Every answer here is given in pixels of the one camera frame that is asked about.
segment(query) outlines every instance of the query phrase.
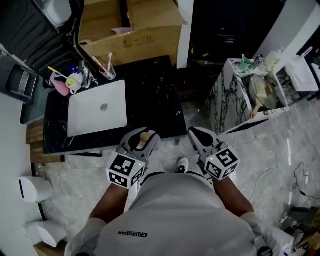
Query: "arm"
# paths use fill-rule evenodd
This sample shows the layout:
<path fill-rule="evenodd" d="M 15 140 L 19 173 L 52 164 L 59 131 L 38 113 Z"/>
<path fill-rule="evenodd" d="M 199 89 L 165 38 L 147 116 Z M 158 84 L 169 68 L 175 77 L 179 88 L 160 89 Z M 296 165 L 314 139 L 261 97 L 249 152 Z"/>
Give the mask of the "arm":
<path fill-rule="evenodd" d="M 215 178 L 213 186 L 215 193 L 223 202 L 225 208 L 240 217 L 245 213 L 254 212 L 252 204 L 245 198 L 245 196 L 237 189 L 236 185 L 229 177 L 219 181 Z"/>
<path fill-rule="evenodd" d="M 98 218 L 106 223 L 112 222 L 124 213 L 128 194 L 128 189 L 111 184 L 93 209 L 89 219 Z"/>

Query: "white marble cabinet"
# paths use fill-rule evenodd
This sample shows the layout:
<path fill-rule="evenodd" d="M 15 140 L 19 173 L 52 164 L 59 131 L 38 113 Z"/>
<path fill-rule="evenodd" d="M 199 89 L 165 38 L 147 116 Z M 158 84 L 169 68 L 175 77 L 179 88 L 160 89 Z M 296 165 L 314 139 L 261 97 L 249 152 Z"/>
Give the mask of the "white marble cabinet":
<path fill-rule="evenodd" d="M 212 129 L 217 135 L 238 130 L 242 126 L 244 129 L 249 128 L 252 125 L 248 124 L 260 124 L 264 120 L 275 118 L 289 111 L 285 94 L 277 76 L 273 72 L 260 71 L 259 68 L 254 72 L 240 71 L 237 69 L 237 63 L 240 61 L 240 59 L 228 59 L 226 61 L 205 101 Z M 252 74 L 267 76 L 268 80 L 275 85 L 276 94 L 281 102 L 280 108 L 277 109 L 263 111 L 261 108 L 254 119 L 250 118 L 254 105 L 252 106 L 250 96 L 246 93 L 242 81 Z"/>

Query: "white t-shirt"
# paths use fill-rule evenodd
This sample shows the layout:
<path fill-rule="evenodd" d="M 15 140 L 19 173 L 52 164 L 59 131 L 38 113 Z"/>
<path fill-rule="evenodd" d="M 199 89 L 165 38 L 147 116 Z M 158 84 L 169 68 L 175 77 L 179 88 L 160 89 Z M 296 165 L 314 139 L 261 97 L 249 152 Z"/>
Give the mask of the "white t-shirt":
<path fill-rule="evenodd" d="M 111 223 L 88 220 L 65 256 L 256 256 L 261 246 L 284 255 L 254 212 L 239 218 L 198 177 L 166 173 L 150 177 Z"/>

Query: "white sneaker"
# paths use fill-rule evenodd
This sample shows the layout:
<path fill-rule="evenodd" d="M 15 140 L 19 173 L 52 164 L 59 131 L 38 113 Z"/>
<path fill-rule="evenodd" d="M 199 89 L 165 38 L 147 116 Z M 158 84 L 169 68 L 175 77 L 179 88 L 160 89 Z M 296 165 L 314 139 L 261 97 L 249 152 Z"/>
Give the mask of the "white sneaker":
<path fill-rule="evenodd" d="M 189 160 L 185 157 L 180 158 L 177 166 L 177 173 L 186 173 L 189 169 Z"/>

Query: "tag on box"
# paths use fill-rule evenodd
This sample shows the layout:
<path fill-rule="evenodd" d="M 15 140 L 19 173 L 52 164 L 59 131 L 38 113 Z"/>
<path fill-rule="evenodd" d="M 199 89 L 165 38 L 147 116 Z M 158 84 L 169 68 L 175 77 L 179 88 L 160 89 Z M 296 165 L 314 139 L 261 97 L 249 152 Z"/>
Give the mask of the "tag on box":
<path fill-rule="evenodd" d="M 221 181 L 232 174 L 240 160 L 232 146 L 222 149 L 216 154 L 207 157 L 204 170 L 212 177 Z"/>
<path fill-rule="evenodd" d="M 145 166 L 145 162 L 112 152 L 106 166 L 106 176 L 111 183 L 130 189 L 144 175 Z"/>

